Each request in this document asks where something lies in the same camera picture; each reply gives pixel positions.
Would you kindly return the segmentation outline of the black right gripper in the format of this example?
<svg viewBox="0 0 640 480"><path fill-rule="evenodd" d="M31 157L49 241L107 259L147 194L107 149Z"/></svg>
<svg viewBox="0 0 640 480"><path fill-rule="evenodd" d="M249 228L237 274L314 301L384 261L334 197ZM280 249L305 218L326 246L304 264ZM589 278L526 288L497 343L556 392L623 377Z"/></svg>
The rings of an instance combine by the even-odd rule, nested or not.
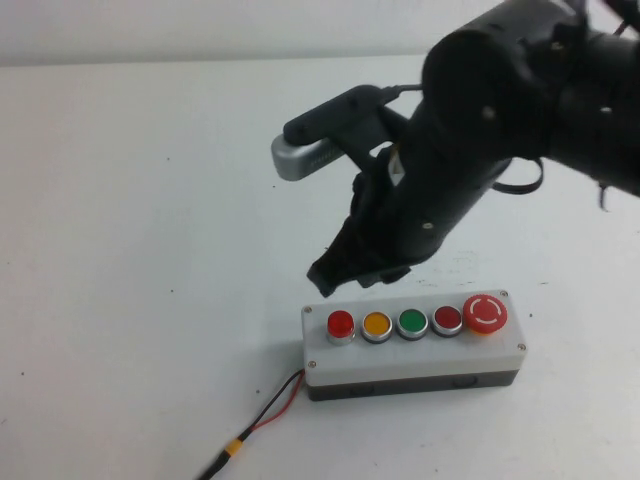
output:
<svg viewBox="0 0 640 480"><path fill-rule="evenodd" d="M370 288L402 279L439 249L510 163L448 142L424 112L410 118L396 154L402 179L391 181L389 153L358 174L351 219L309 268L307 278L323 297L350 282Z"/></svg>

